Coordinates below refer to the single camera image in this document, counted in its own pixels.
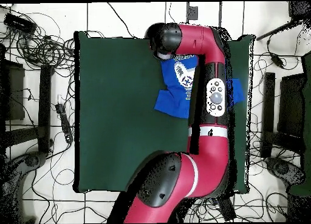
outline green table surface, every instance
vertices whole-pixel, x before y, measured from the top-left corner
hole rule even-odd
[[[78,190],[124,191],[133,173],[155,151],[186,151],[188,120],[154,110],[166,89],[148,40],[88,38],[80,43],[80,154]],[[232,78],[245,101],[235,104],[235,190],[247,192],[247,96],[253,36],[229,41]]]

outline blue cloth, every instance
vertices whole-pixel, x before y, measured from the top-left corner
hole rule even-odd
[[[188,118],[194,71],[199,59],[196,55],[177,55],[161,61],[162,75],[167,90],[160,90],[154,109],[177,118]],[[233,104],[244,101],[238,79],[232,79]]]

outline black stand leg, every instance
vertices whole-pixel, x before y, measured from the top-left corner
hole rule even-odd
[[[267,132],[273,132],[273,119],[275,114],[275,73],[266,72],[264,75],[264,99],[262,102],[262,142],[260,157],[271,156],[272,143],[267,140]]]
[[[299,25],[300,23],[301,23],[301,22],[299,22],[299,21],[290,21],[289,23],[286,23],[286,24],[284,24],[284,25],[278,27],[277,29],[274,29],[274,30],[272,30],[272,31],[270,31],[270,32],[268,32],[268,33],[266,33],[266,34],[264,34],[264,35],[262,35],[262,36],[256,38],[256,41],[259,41],[259,40],[264,39],[264,38],[266,38],[266,37],[268,37],[268,36],[277,34],[277,33],[279,33],[280,31],[289,29],[289,28],[291,28],[291,27],[296,27],[296,26]]]

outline red robot arm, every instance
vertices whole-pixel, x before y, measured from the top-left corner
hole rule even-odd
[[[158,155],[129,208],[125,223],[165,223],[187,197],[217,196],[228,171],[225,53],[212,27],[155,24],[146,32],[158,59],[199,55],[191,93],[188,149]]]

